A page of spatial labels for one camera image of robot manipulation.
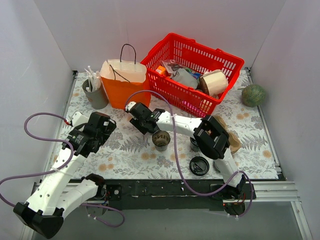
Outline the black paper coffee cup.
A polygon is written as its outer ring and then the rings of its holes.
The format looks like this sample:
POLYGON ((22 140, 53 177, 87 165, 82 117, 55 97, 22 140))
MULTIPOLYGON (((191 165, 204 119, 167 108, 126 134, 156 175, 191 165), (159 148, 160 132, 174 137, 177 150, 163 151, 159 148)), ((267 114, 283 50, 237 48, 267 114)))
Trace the black paper coffee cup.
POLYGON ((199 145, 197 143, 197 141, 194 138, 190 138, 190 148, 194 151, 194 152, 199 152, 200 148, 199 145))

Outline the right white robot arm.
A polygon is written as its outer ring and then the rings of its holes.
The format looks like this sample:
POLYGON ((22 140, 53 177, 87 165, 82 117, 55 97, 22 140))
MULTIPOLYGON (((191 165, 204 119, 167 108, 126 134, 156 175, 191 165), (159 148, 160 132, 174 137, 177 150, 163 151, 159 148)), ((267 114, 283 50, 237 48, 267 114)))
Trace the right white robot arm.
POLYGON ((185 135, 196 141, 203 155, 215 161, 223 177, 224 185, 213 192, 196 192, 183 177, 178 160, 177 146, 174 146, 179 175, 185 187, 193 194, 209 197, 226 190, 227 195, 232 199, 237 199, 243 195, 246 175, 239 170, 233 159, 229 134, 213 116, 206 115, 203 118, 190 118, 173 115, 171 112, 160 108, 152 111, 143 103, 134 101, 128 103, 124 110, 132 116, 130 123, 142 134, 154 134, 159 131, 173 132, 173 142, 175 144, 177 143, 177 134, 185 135))

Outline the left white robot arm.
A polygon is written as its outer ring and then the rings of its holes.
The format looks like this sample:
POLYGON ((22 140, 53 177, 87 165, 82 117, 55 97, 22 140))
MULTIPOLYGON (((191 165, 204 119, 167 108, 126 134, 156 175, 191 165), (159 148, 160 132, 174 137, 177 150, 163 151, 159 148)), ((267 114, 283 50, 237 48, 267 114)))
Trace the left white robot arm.
POLYGON ((25 201, 18 202, 13 212, 26 226, 46 239, 54 237, 63 225, 64 219, 85 201, 106 196, 107 183, 100 175, 91 173, 67 193, 65 187, 76 170, 91 153, 97 153, 105 144, 117 124, 110 116, 95 111, 89 117, 75 112, 73 127, 58 157, 40 186, 25 201))

